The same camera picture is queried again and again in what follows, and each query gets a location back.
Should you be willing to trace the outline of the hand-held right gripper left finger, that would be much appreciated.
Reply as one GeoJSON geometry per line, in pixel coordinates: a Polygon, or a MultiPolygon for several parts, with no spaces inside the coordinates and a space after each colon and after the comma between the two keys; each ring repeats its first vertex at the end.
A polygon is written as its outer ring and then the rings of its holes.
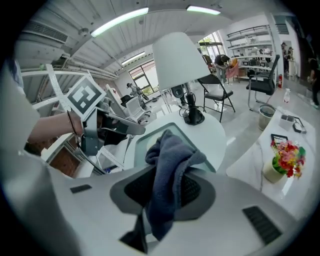
{"type": "Polygon", "coordinates": [[[153,165],[138,169],[111,187],[111,200],[122,213],[141,215],[151,199],[155,175],[156,168],[153,165]]]}

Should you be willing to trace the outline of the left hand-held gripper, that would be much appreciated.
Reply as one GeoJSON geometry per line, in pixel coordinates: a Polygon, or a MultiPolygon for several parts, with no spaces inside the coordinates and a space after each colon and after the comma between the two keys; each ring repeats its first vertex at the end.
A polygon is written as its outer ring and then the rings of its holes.
{"type": "Polygon", "coordinates": [[[80,78],[66,95],[71,110],[80,118],[79,148],[95,156],[104,145],[106,130],[123,135],[143,135],[146,128],[110,112],[106,92],[88,75],[80,78]]]}

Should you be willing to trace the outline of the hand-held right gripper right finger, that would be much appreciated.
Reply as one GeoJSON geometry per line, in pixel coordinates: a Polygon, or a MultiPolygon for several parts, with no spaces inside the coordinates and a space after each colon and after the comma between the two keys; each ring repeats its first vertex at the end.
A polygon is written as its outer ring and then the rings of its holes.
{"type": "Polygon", "coordinates": [[[206,172],[190,167],[182,175],[179,189],[179,207],[174,213],[174,221],[192,221],[200,218],[216,199],[214,186],[200,174],[206,172]]]}

